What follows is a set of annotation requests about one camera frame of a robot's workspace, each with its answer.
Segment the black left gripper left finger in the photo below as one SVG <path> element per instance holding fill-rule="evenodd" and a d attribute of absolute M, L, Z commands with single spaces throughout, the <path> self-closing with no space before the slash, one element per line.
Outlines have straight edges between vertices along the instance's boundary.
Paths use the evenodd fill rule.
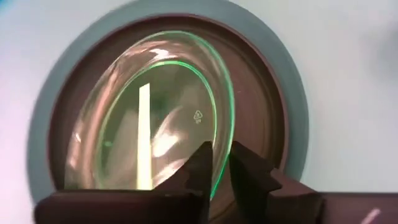
<path fill-rule="evenodd" d="M 152 190 L 63 190 L 34 208 L 35 224 L 206 224 L 213 149 L 204 142 Z"/>

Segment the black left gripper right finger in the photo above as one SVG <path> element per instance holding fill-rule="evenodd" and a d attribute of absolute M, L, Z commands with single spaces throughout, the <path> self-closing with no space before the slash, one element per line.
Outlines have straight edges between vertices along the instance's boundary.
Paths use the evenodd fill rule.
<path fill-rule="evenodd" d="M 237 141 L 229 170 L 237 206 L 249 224 L 319 224 L 322 195 Z"/>

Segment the clear green plastic plate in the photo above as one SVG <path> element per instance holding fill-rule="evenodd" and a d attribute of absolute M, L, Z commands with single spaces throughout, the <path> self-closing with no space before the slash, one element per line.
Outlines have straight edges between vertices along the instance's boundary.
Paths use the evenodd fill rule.
<path fill-rule="evenodd" d="M 211 191 L 234 133 L 233 85 L 217 50 L 181 30 L 149 35 L 101 74 L 67 148 L 67 189 L 152 190 L 195 151 L 213 148 Z"/>

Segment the brown plate with grey rim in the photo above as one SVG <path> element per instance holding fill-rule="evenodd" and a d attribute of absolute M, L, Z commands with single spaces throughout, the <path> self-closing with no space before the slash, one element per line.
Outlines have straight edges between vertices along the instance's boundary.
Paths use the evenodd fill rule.
<path fill-rule="evenodd" d="M 235 104 L 231 147 L 237 141 L 299 181 L 307 156 L 308 105 L 297 67 L 278 36 L 260 18 L 228 0 L 135 0 L 80 34 L 40 91 L 27 159 L 34 208 L 57 191 L 103 190 L 64 187 L 67 148 L 78 113 L 121 53 L 168 30 L 202 37 L 224 60 Z M 234 197 L 230 152 L 218 188 L 211 191 L 206 224 L 248 224 Z"/>

